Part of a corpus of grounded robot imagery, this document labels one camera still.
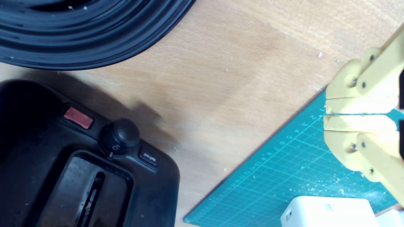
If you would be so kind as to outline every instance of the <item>grid lines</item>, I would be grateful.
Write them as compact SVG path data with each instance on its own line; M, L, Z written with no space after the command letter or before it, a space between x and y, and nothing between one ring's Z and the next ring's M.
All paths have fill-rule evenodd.
M396 203L381 183L343 166L324 142L320 94L201 201L184 222L203 227L280 227L300 195L366 198L374 212ZM404 114L393 110L393 120Z

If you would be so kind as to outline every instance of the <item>black knob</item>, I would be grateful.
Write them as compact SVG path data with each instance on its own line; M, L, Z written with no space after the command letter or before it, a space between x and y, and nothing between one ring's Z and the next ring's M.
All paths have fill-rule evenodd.
M103 129L102 142L109 152L126 154L129 148L138 144L140 132L129 119L121 118L106 125Z

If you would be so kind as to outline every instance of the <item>black rubber tube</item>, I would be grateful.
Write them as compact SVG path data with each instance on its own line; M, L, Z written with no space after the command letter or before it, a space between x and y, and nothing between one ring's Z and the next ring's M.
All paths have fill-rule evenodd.
M0 0L0 61L81 70L131 58L164 37L195 0Z

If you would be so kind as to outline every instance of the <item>wooden table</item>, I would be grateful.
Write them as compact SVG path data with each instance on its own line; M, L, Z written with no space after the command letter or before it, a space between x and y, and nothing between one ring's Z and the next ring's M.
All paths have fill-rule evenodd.
M125 62L58 73L0 64L110 119L129 117L181 170L177 224L330 81L404 21L401 0L197 0Z

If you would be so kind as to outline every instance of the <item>screw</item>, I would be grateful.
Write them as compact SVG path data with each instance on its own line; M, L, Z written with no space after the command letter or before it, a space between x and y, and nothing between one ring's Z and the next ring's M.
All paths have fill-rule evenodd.
M357 150L358 150L358 147L356 146L356 144L353 143L353 144L351 145L351 150L352 150L352 151L357 151Z

